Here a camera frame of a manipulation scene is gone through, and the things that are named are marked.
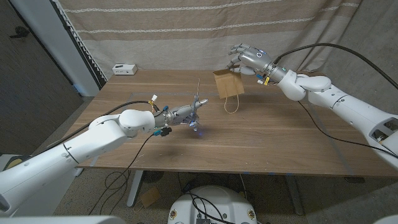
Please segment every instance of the robot finger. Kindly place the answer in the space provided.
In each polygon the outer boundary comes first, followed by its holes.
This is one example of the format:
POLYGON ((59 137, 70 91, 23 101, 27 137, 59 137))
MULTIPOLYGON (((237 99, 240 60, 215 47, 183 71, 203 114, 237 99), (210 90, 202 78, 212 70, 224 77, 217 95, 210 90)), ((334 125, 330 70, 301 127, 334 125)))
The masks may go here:
POLYGON ((240 72, 243 75, 255 75, 256 74, 254 69, 252 67, 249 67, 249 66, 245 66, 245 67, 240 68, 240 72))
POLYGON ((247 44, 237 44, 237 45, 231 47, 230 49, 233 50, 233 49, 238 48, 238 47, 250 48, 250 46, 247 45, 247 44))
POLYGON ((246 49, 243 47, 238 47, 238 48, 232 49, 230 52, 228 52, 228 55, 235 54, 235 53, 242 53, 245 50, 246 49))
POLYGON ((226 68, 229 69, 231 68, 235 63, 240 62, 241 59, 239 59, 239 56, 235 56, 234 58, 231 59, 231 61, 227 64, 226 68))

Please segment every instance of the small white box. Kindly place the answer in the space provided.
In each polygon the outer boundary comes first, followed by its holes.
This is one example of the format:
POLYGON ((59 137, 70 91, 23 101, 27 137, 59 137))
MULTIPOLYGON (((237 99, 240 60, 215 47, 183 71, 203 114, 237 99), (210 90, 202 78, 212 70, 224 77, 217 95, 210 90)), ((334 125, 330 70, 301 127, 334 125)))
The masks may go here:
POLYGON ((137 71, 136 65, 116 64, 112 71, 115 75, 133 75, 137 71))

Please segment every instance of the white device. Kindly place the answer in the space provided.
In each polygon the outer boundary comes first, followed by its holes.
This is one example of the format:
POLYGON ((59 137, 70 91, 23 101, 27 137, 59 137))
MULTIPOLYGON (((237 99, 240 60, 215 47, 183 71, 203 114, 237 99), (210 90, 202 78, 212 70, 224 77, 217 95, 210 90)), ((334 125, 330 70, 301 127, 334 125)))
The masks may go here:
MULTIPOLYGON (((199 197, 208 199, 220 211, 224 221, 231 223, 256 224, 256 213, 253 206, 242 196, 226 187, 208 185, 195 188, 190 191, 199 197)), ((172 205, 169 213, 168 224, 175 223, 219 223, 213 219, 204 216, 192 204, 194 195, 184 194, 178 198, 172 205)), ((197 207, 201 211, 219 218, 220 214, 214 206, 207 201, 201 202, 199 198, 195 199, 197 207)))
POLYGON ((116 64, 112 71, 115 75, 134 75, 137 72, 136 65, 116 64))

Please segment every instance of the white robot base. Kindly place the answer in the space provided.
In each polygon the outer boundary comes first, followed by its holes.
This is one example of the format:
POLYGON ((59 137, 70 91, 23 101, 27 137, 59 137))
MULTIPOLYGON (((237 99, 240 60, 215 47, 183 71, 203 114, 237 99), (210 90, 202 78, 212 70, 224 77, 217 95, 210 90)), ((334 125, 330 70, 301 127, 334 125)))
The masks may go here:
MULTIPOLYGON (((207 185, 195 188, 190 191, 199 197, 209 200, 220 211, 224 221, 239 224, 256 224, 256 214, 253 206, 242 196, 231 189, 215 185, 207 185)), ((210 217, 205 217, 192 204, 192 197, 184 194, 178 198, 170 209, 168 224, 189 224, 189 223, 221 223, 210 217)), ((206 200, 195 199, 197 207, 212 217, 221 219, 216 208, 206 200)))

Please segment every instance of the gray curtain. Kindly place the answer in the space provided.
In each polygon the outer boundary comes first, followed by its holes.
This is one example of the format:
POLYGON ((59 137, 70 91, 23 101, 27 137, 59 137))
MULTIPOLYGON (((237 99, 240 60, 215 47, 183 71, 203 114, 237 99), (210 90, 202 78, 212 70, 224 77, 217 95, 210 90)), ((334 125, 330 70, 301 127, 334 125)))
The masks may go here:
MULTIPOLYGON (((315 42, 337 43, 360 0, 61 0, 107 77, 115 63, 145 70, 219 70, 228 49, 245 43, 276 57, 315 42)), ((328 48, 281 61, 291 69, 323 65, 328 48)))

